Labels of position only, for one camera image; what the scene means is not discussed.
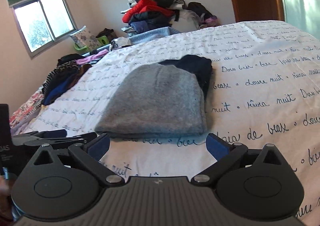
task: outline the pink clothing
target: pink clothing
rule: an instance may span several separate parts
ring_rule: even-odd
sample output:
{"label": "pink clothing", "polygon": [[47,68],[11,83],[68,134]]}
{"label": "pink clothing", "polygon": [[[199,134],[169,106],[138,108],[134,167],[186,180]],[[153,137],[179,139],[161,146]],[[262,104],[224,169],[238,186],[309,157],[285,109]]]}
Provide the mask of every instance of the pink clothing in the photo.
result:
{"label": "pink clothing", "polygon": [[79,60],[76,60],[76,63],[79,64],[79,65],[84,65],[90,61],[93,61],[93,60],[96,60],[98,58],[101,58],[103,57],[104,55],[106,55],[109,51],[107,49],[104,49],[100,52],[98,52],[97,54],[94,54],[94,55],[90,55],[88,57],[85,57],[83,59],[79,59]]}

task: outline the tree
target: tree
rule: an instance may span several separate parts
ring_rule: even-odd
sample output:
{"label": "tree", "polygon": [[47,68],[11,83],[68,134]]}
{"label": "tree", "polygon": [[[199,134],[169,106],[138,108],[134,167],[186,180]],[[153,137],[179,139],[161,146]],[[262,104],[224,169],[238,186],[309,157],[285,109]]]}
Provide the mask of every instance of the tree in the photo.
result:
{"label": "tree", "polygon": [[52,40],[45,22],[40,20],[32,22],[27,37],[30,49],[33,51]]}

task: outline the window frame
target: window frame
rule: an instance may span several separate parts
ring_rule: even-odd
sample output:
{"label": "window frame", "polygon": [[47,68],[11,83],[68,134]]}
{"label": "window frame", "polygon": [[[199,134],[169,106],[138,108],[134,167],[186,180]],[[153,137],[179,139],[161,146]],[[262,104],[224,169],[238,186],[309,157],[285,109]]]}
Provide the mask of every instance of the window frame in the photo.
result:
{"label": "window frame", "polygon": [[[68,7],[68,4],[67,4],[66,0],[62,0],[62,1],[63,1],[63,4],[64,4],[65,8],[66,8],[66,11],[67,11],[67,13],[68,13],[68,16],[69,16],[69,18],[70,18],[71,24],[72,24],[72,26],[73,26],[73,30],[71,30],[71,31],[69,31],[69,32],[67,32],[67,33],[65,33],[65,34],[62,34],[62,35],[60,35],[59,37],[55,37],[55,36],[54,36],[54,33],[53,33],[53,31],[52,31],[52,29],[51,29],[51,26],[50,26],[50,24],[49,24],[49,22],[48,22],[48,18],[47,18],[47,16],[46,16],[45,12],[44,12],[44,8],[43,8],[43,5],[42,5],[41,0],[28,0],[28,1],[26,1],[26,2],[23,2],[23,3],[18,4],[18,5],[16,5],[16,6],[12,6],[11,9],[12,9],[12,13],[13,13],[13,15],[14,15],[14,19],[15,19],[15,22],[16,22],[16,25],[17,25],[18,32],[19,32],[19,34],[20,34],[20,37],[21,37],[21,39],[22,39],[22,42],[23,42],[23,44],[24,44],[24,46],[25,46],[25,48],[26,48],[26,51],[27,51],[30,59],[33,59],[34,57],[38,56],[38,55],[41,54],[42,52],[50,49],[50,48],[53,47],[54,45],[56,45],[56,44],[60,43],[61,41],[65,40],[66,38],[68,38],[69,34],[75,32],[76,30],[78,30],[78,28],[77,28],[77,26],[76,26],[76,22],[74,21],[74,19],[73,19],[73,17],[72,17],[72,14],[70,13],[70,10],[69,10],[69,7]],[[47,28],[48,28],[48,30],[49,30],[50,36],[51,36],[51,38],[52,38],[52,41],[50,41],[50,42],[46,43],[45,45],[41,46],[40,48],[36,49],[34,52],[31,52],[31,50],[30,50],[30,48],[29,48],[29,45],[28,45],[28,43],[27,43],[27,40],[26,40],[26,38],[25,38],[25,36],[24,36],[24,34],[23,34],[23,32],[22,32],[22,29],[21,29],[20,23],[19,23],[19,21],[18,21],[17,15],[16,15],[16,13],[15,13],[14,10],[17,9],[17,8],[21,8],[21,7],[23,7],[23,6],[26,6],[26,5],[28,5],[28,4],[34,3],[34,2],[39,2],[39,4],[40,4],[40,7],[41,7],[42,12],[43,12],[43,14],[44,14],[44,20],[45,20],[45,22],[46,22],[46,25],[47,25]]]}

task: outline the window pane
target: window pane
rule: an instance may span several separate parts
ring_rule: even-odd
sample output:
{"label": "window pane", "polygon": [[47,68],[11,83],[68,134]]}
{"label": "window pane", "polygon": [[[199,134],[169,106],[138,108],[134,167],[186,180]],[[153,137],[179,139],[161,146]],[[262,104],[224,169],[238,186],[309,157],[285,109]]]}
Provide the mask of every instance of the window pane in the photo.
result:
{"label": "window pane", "polygon": [[63,0],[41,0],[41,2],[55,37],[74,29]]}
{"label": "window pane", "polygon": [[15,9],[15,13],[31,52],[52,41],[38,2],[17,8]]}

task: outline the hand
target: hand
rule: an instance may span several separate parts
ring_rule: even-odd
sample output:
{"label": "hand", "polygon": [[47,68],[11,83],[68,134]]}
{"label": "hand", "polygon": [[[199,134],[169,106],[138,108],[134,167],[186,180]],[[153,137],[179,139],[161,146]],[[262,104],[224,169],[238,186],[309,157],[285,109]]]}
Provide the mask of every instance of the hand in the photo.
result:
{"label": "hand", "polygon": [[13,180],[6,180],[0,176],[0,217],[7,220],[12,220],[11,203],[8,196],[11,194],[13,184]]}

